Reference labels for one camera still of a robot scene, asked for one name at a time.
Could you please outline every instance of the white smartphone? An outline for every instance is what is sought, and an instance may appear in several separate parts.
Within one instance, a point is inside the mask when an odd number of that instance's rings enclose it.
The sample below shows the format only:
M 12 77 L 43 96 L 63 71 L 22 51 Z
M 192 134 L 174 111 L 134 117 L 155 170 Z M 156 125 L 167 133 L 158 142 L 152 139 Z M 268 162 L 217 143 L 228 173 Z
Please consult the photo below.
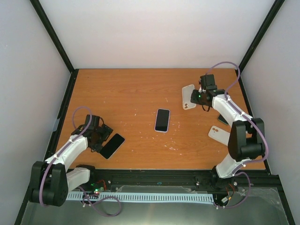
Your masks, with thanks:
M 169 120 L 170 120 L 170 110 L 158 109 L 156 113 L 154 130 L 163 133 L 168 132 Z
M 220 142 L 228 146 L 230 133 L 228 133 L 227 131 L 224 131 L 221 128 L 218 128 L 216 126 L 212 126 L 208 133 L 208 136 L 216 140 L 217 142 Z
M 183 109 L 193 109 L 196 107 L 195 103 L 191 103 L 191 96 L 195 86 L 193 84 L 182 88 L 182 107 Z

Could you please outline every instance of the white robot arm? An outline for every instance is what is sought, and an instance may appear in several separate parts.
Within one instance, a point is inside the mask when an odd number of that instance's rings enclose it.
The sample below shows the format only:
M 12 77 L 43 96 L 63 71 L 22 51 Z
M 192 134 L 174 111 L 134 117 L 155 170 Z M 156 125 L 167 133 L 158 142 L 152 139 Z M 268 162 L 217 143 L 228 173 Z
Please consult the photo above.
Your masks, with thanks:
M 193 91 L 191 102 L 217 110 L 232 128 L 228 142 L 229 153 L 213 169 L 219 178 L 230 178 L 242 166 L 245 166 L 245 163 L 262 156 L 265 152 L 261 137 L 247 119 L 253 121 L 263 134 L 264 123 L 260 118 L 253 118 L 244 113 L 228 95 L 228 99 L 226 99 L 225 90 L 217 89 L 214 75 L 204 75 L 200 79 L 201 88 Z M 252 134 L 252 137 L 246 138 L 246 131 Z
M 99 126 L 100 119 L 94 115 L 90 119 L 90 115 L 87 115 L 85 124 L 72 133 L 59 151 L 44 162 L 35 162 L 29 183 L 31 202 L 41 203 L 42 198 L 43 204 L 61 206 L 68 192 L 81 184 L 93 182 L 90 179 L 90 173 L 95 169 L 93 166 L 79 165 L 71 172 L 67 171 L 79 154 L 88 147 L 100 153 L 102 143 L 113 132 L 104 123 Z

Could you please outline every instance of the white cable carrier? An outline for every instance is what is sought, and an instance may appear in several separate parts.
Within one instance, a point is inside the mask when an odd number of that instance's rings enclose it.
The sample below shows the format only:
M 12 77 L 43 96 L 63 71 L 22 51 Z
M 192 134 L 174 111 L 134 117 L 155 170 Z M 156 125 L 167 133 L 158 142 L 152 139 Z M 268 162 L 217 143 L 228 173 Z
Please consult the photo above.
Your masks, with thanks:
M 99 196 L 91 196 L 92 202 L 106 197 L 116 197 L 122 203 L 201 203 L 213 204 L 212 194 L 166 194 L 166 193 L 121 193 L 102 192 Z M 83 192 L 71 191 L 67 195 L 67 201 L 82 201 Z

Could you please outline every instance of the black smartphone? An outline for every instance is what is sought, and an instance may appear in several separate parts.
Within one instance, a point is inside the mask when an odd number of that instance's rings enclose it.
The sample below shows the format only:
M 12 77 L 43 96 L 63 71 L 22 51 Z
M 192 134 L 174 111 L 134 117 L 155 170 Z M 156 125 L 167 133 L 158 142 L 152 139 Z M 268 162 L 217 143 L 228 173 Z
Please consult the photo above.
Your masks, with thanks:
M 111 140 L 106 143 L 106 145 L 101 149 L 100 154 L 109 159 L 117 150 L 118 148 L 125 142 L 125 138 L 119 134 L 115 134 Z
M 169 128 L 170 110 L 158 109 L 156 113 L 154 130 L 158 132 L 166 133 Z
M 224 117 L 220 114 L 219 117 L 217 118 L 219 121 L 221 121 L 222 123 L 228 125 L 227 121 L 224 119 Z

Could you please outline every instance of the wooden table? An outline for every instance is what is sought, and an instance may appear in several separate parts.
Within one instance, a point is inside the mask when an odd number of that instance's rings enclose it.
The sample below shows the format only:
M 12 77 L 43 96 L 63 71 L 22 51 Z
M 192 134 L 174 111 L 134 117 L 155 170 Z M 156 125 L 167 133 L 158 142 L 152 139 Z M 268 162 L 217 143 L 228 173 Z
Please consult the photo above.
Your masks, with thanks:
M 215 110 L 201 106 L 182 108 L 182 87 L 194 84 L 207 69 L 80 69 L 67 110 L 58 149 L 74 130 L 71 116 L 75 108 L 88 106 L 94 115 L 119 133 L 125 143 L 109 159 L 85 150 L 71 165 L 93 165 L 98 169 L 211 169 L 228 153 L 227 147 L 208 137 L 215 125 L 228 132 L 230 127 L 217 120 Z M 218 88 L 228 87 L 235 79 L 234 69 L 214 69 Z M 229 94 L 247 112 L 240 87 Z M 158 108 L 171 111 L 169 131 L 154 131 Z M 87 110 L 75 116 L 77 126 L 84 123 Z M 246 169 L 265 169 L 263 163 Z

